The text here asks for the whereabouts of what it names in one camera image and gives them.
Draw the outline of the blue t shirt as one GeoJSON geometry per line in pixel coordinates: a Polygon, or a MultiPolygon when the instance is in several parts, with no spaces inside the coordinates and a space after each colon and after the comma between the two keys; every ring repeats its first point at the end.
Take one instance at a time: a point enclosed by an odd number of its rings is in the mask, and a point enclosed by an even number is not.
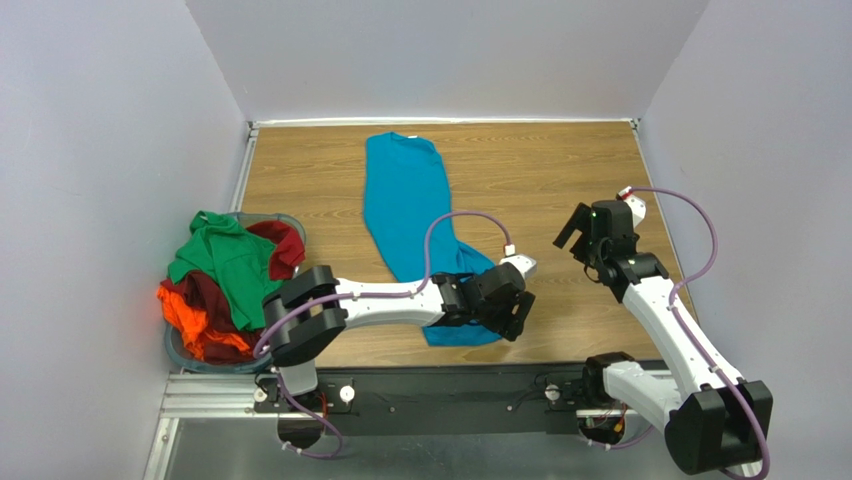
{"type": "MultiPolygon", "coordinates": [[[[452,211],[442,156],[431,141],[394,132],[369,137],[365,154],[365,225],[397,281],[422,280],[427,229],[452,211]]],[[[435,227],[429,245],[430,274],[480,274],[495,265],[459,240],[449,219],[435,227]]],[[[422,333],[431,347],[482,346],[501,340],[475,322],[460,327],[426,327],[422,333]]]]}

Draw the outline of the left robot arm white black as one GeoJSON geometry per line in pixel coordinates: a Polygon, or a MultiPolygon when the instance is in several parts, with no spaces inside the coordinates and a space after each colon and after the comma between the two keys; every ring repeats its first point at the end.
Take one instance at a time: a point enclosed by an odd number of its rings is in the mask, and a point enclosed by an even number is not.
{"type": "Polygon", "coordinates": [[[266,330],[258,345],[299,396],[317,389],[315,360],[345,330],[475,323],[514,341],[535,301],[527,281],[536,271],[536,261],[521,254],[482,274],[438,273],[408,283],[356,282],[334,277],[327,265],[312,267],[262,300],[266,330]]]}

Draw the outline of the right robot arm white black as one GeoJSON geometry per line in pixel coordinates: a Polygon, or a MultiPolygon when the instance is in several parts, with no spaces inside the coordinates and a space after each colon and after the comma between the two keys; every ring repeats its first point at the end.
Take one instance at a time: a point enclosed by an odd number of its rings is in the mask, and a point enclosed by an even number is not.
{"type": "Polygon", "coordinates": [[[645,205],[624,194],[579,204],[554,240],[597,274],[642,325],[669,369],[646,372],[624,352],[587,359],[583,395],[593,405],[620,402],[663,434],[675,465],[688,475],[726,471],[765,476],[773,396],[746,380],[712,345],[683,306],[660,260],[637,248],[645,205]]]}

